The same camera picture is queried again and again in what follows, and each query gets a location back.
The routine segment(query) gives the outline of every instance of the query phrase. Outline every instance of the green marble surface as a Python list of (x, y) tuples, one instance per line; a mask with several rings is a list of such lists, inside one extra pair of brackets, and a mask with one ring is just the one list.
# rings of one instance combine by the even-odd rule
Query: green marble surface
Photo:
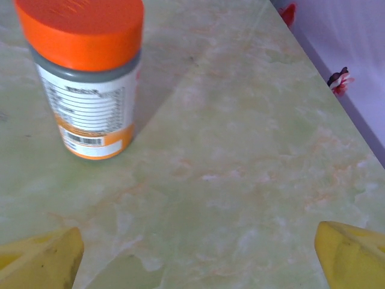
[(0, 243), (78, 226), (75, 289), (311, 288), (318, 222), (385, 232), (385, 174), (268, 0), (147, 0), (138, 133), (66, 151), (0, 2)]

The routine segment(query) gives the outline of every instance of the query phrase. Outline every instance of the barcode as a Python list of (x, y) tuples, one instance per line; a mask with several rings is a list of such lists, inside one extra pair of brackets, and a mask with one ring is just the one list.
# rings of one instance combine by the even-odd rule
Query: barcode
[(101, 146), (103, 145), (103, 139), (102, 138), (85, 138), (85, 137), (79, 137), (74, 134), (70, 134), (67, 132), (68, 138), (71, 138), (74, 141), (77, 141), (78, 143), (82, 143), (84, 145), (89, 146)]

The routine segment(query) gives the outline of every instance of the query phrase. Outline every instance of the plastic bottle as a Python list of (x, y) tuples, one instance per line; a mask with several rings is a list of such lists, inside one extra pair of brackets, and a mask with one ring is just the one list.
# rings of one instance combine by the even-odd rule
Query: plastic bottle
[(15, 0), (64, 144), (89, 160), (113, 157), (134, 134), (141, 0)]

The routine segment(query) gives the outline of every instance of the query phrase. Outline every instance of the orange lid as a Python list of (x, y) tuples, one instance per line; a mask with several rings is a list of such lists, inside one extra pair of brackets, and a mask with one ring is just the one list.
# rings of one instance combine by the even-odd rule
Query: orange lid
[(141, 0), (15, 0), (27, 41), (49, 61), (102, 71), (127, 63), (140, 50)]

